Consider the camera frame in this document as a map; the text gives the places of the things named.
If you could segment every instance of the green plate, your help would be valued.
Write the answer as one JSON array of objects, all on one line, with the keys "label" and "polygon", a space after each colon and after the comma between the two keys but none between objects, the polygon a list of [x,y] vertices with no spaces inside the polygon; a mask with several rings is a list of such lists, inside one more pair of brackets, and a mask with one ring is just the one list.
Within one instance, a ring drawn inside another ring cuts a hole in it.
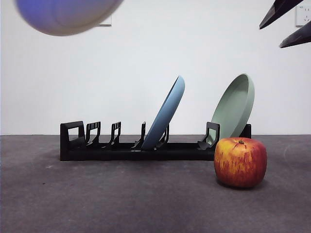
[{"label": "green plate", "polygon": [[[223,94],[211,121],[220,124],[220,139],[240,136],[251,115],[254,99],[253,81],[241,74]],[[215,136],[216,132],[210,131],[207,142],[213,142]]]}]

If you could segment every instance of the red apple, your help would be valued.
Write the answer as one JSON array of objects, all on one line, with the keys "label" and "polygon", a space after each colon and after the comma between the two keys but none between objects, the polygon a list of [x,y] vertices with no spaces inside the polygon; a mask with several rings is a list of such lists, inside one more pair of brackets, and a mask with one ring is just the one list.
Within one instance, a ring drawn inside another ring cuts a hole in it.
[{"label": "red apple", "polygon": [[216,146],[214,167],[222,183],[234,187],[254,187],[266,173],[267,150],[254,139],[224,138]]}]

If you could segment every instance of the blurry plate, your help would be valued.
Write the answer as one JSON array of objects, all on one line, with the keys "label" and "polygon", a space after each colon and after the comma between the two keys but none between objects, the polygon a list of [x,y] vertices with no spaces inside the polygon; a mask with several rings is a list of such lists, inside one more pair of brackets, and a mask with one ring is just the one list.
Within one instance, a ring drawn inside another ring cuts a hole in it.
[{"label": "blurry plate", "polygon": [[176,79],[169,94],[167,95],[160,111],[158,112],[148,132],[144,143],[141,146],[143,150],[150,150],[156,147],[156,144],[161,139],[161,136],[163,135],[172,117],[174,116],[180,100],[183,97],[184,91],[185,81],[181,76],[179,76]]}]

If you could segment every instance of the wall outlet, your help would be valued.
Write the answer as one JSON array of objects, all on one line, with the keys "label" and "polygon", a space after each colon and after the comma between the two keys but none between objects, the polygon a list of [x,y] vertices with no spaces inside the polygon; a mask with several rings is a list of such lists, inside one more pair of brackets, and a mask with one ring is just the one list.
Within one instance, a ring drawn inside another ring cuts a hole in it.
[{"label": "wall outlet", "polygon": [[112,26],[112,16],[109,16],[107,19],[105,19],[103,22],[101,22],[99,27],[111,27]]},{"label": "wall outlet", "polygon": [[311,4],[296,6],[296,26],[304,26],[311,21]]}]

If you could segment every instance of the black plastic rack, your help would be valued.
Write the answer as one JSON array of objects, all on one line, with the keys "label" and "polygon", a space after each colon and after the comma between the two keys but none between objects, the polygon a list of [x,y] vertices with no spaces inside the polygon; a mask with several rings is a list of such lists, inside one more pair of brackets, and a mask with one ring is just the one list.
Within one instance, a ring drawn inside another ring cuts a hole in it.
[{"label": "black plastic rack", "polygon": [[[87,124],[86,136],[82,121],[63,123],[60,125],[60,160],[61,161],[86,161],[86,160],[197,160],[213,161],[216,144],[219,141],[220,125],[208,122],[206,135],[197,143],[171,143],[169,142],[170,126],[167,126],[164,135],[152,150],[142,150],[146,122],[141,125],[141,136],[133,143],[120,143],[121,122],[112,124],[111,139],[107,143],[99,142],[101,123]],[[69,139],[69,130],[78,128],[77,138]],[[90,139],[91,130],[96,130],[94,139]],[[208,143],[209,130],[216,132],[214,142]],[[247,124],[240,137],[251,138],[251,125]]]}]

